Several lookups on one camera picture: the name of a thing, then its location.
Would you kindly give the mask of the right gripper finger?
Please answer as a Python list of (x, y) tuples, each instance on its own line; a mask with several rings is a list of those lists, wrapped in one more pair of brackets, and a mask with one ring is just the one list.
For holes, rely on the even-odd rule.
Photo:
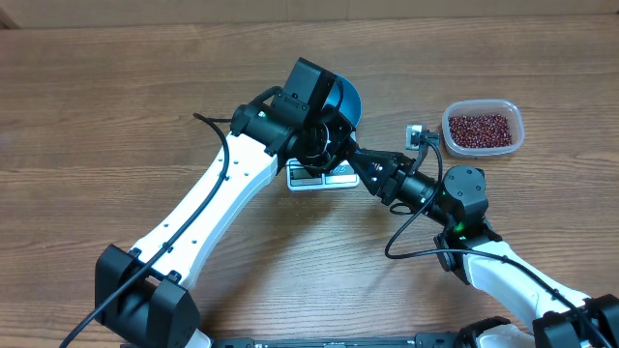
[(395, 165), (395, 166), (409, 166), (411, 164), (411, 158), (403, 153), (390, 152), (390, 151), (377, 151), (366, 148), (357, 148), (351, 150), (348, 154), (347, 160), (350, 164), (370, 164), (378, 163), (383, 166)]
[(353, 157), (347, 160), (369, 193), (378, 192), (379, 164), (373, 159)]

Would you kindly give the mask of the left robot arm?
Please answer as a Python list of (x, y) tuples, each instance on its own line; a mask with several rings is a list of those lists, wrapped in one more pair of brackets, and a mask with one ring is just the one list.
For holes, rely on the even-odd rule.
[(95, 271), (95, 320), (136, 347), (211, 347), (191, 290), (223, 234), (283, 170), (319, 178), (342, 161), (363, 104), (343, 76), (300, 58), (217, 130), (221, 149), (188, 194), (128, 251), (111, 245)]

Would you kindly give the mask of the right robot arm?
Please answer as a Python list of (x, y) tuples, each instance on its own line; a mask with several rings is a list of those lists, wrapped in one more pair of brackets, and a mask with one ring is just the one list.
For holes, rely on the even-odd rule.
[(347, 161), (386, 205), (409, 208), (441, 225), (433, 239), (444, 271), (488, 294), (528, 329), (535, 347), (615, 347), (618, 299), (592, 298), (537, 270), (519, 257), (486, 218), (486, 177), (471, 166), (440, 169), (430, 178), (420, 161), (402, 153), (349, 150)]

